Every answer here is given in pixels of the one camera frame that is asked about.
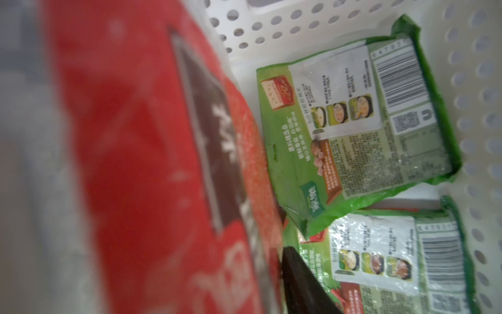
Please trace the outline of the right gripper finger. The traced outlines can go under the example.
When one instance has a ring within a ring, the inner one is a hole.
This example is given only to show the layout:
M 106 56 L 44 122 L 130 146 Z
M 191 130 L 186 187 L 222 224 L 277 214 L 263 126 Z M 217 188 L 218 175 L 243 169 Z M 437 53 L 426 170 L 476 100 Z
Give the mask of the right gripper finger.
M 281 268 L 288 313 L 342 313 L 294 247 L 284 248 Z

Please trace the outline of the clear red condiment packet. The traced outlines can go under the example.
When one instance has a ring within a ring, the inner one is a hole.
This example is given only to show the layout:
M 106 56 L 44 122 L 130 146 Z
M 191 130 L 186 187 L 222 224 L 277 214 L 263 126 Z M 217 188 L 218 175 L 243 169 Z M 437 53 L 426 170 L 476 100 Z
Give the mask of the clear red condiment packet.
M 1 312 L 281 313 L 212 1 L 1 2 Z

